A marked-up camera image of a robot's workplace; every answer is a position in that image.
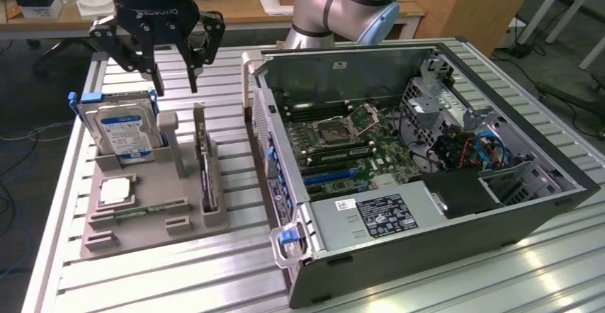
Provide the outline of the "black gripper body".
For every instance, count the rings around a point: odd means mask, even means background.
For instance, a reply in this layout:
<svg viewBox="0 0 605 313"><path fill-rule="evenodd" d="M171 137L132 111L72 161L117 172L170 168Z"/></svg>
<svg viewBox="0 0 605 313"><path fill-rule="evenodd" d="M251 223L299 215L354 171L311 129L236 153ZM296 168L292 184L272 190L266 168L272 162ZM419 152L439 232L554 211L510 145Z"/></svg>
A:
<svg viewBox="0 0 605 313"><path fill-rule="evenodd" d="M119 26L156 45L184 42L199 21L194 0L113 0Z"/></svg>

